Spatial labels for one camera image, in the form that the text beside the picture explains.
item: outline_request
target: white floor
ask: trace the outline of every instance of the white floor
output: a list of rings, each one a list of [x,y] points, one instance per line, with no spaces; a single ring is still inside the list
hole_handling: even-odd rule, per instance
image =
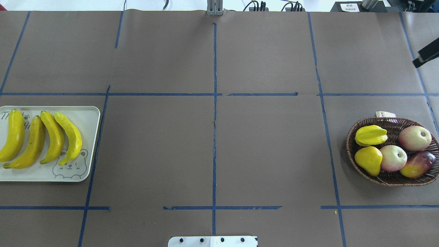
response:
[[[127,9],[161,11],[166,0],[126,0]],[[223,0],[223,7],[242,11],[250,0]],[[266,0],[270,11],[280,11],[286,4],[282,0]],[[307,11],[329,12],[335,1],[299,0]],[[119,11],[124,0],[0,0],[9,11]],[[167,11],[206,10],[207,0],[169,0]]]

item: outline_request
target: basket rim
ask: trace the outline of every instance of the basket rim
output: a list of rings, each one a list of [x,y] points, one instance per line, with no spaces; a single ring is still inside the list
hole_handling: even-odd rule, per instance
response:
[[[403,118],[403,117],[366,117],[366,118],[363,118],[363,119],[360,119],[360,120],[356,121],[356,122],[352,125],[352,127],[349,129],[349,131],[348,131],[348,135],[347,135],[347,138],[346,138],[346,151],[347,151],[348,158],[349,158],[349,160],[350,160],[352,166],[355,168],[355,170],[356,170],[356,171],[357,171],[362,177],[364,177],[365,179],[371,181],[371,182],[374,183],[374,184],[382,185],[382,186],[389,186],[389,187],[398,187],[398,186],[423,186],[423,185],[428,185],[428,184],[434,182],[434,181],[439,177],[439,172],[438,172],[438,173],[435,174],[434,177],[431,178],[431,180],[426,181],[426,182],[423,182],[423,183],[400,183],[400,184],[398,184],[398,183],[387,183],[387,182],[382,181],[382,180],[379,178],[379,176],[377,176],[377,177],[375,177],[375,178],[377,178],[378,180],[381,180],[381,182],[378,182],[378,181],[376,181],[376,180],[374,180],[374,179],[371,179],[371,176],[370,176],[369,174],[366,174],[366,173],[364,173],[361,169],[359,169],[359,166],[356,164],[356,162],[355,162],[355,160],[354,160],[354,158],[353,158],[353,155],[354,155],[354,154],[350,151],[350,148],[349,148],[349,140],[350,140],[351,135],[353,134],[353,130],[357,127],[357,124],[358,124],[359,122],[361,122],[361,121],[370,120],[370,119],[380,119],[380,120],[384,120],[384,121],[386,121],[386,120],[393,120],[393,119],[395,119],[395,120],[404,120],[404,121],[407,121],[407,122],[411,123],[412,126],[417,125],[417,126],[421,126],[421,127],[425,128],[422,124],[420,124],[420,123],[418,123],[418,122],[416,122],[416,121],[413,121],[413,120],[411,120],[411,119],[408,119],[408,118]],[[430,132],[430,135],[432,136],[432,142],[434,142],[435,145],[436,145],[436,147],[439,148],[439,142],[437,141],[436,137],[431,133],[431,131],[430,131],[429,129],[427,129],[427,128],[425,128],[425,129],[428,130],[428,131]]]

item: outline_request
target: apple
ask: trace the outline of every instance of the apple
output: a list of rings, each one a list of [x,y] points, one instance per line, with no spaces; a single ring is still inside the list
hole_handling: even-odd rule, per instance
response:
[[[404,167],[407,162],[406,152],[395,145],[387,145],[380,149],[383,160],[381,162],[381,169],[385,171],[397,171]]]
[[[430,145],[432,135],[424,127],[410,126],[401,131],[398,141],[408,151],[421,151]]]
[[[420,151],[410,157],[399,172],[405,177],[416,178],[428,171],[435,163],[436,157],[432,153]]]

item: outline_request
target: tray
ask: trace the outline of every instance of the tray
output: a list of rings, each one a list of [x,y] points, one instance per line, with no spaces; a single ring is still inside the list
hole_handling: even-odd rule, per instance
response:
[[[87,178],[90,173],[96,143],[96,133],[101,116],[98,108],[95,106],[2,106],[0,107],[0,149],[3,148],[6,143],[8,116],[12,109],[19,110],[23,114],[25,121],[25,140],[18,155],[21,155],[27,147],[32,118],[36,115],[40,115],[43,110],[52,114],[54,112],[65,114],[79,129],[83,139],[83,145],[78,157],[64,166],[58,165],[58,161],[61,160],[60,158],[41,165],[39,161],[45,157],[50,143],[49,134],[46,130],[43,151],[37,161],[30,167],[24,169],[3,169],[3,163],[0,163],[0,181],[80,182]],[[65,135],[64,150],[60,157],[65,155],[67,147],[68,139]],[[70,164],[76,169],[67,169]]]
[[[351,164],[364,178],[382,186],[422,186],[432,183],[439,177],[439,143],[434,135],[432,135],[432,142],[424,150],[432,153],[436,157],[436,163],[423,175],[417,178],[406,178],[402,176],[399,171],[389,172],[381,170],[377,177],[370,176],[363,168],[358,166],[354,160],[355,153],[361,148],[355,142],[355,133],[359,128],[373,124],[387,130],[388,140],[382,144],[373,145],[378,149],[386,145],[396,145],[401,147],[398,141],[399,133],[403,129],[413,125],[422,126],[413,120],[399,117],[369,117],[356,122],[348,132],[346,139],[346,150]],[[409,152],[407,150],[404,151],[407,153],[408,157],[417,153]]]

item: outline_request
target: pear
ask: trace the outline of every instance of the pear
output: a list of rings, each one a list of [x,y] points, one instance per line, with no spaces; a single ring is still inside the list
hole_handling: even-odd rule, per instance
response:
[[[373,146],[362,148],[356,152],[354,159],[371,176],[376,177],[380,173],[383,155],[379,149]]]

